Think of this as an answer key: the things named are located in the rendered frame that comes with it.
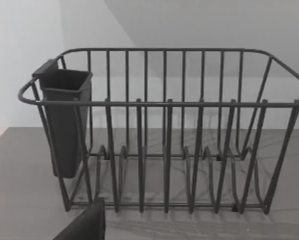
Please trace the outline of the dark grey utensil cup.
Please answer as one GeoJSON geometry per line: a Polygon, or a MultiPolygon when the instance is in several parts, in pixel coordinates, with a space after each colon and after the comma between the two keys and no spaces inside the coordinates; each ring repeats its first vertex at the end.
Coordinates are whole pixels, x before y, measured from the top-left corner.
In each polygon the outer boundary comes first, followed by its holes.
{"type": "MultiPolygon", "coordinates": [[[[38,77],[43,99],[47,101],[90,100],[93,74],[89,71],[59,69],[57,61],[49,59],[32,75],[38,77]]],[[[75,108],[51,105],[49,110],[61,177],[72,179],[81,163],[75,108]]]]}

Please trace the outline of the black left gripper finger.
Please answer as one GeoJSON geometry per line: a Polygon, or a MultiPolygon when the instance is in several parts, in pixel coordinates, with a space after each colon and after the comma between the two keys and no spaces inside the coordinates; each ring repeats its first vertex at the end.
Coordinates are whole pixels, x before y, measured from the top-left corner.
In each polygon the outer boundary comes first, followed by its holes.
{"type": "Polygon", "coordinates": [[[105,235],[105,201],[97,197],[52,240],[105,240],[105,235]]]}

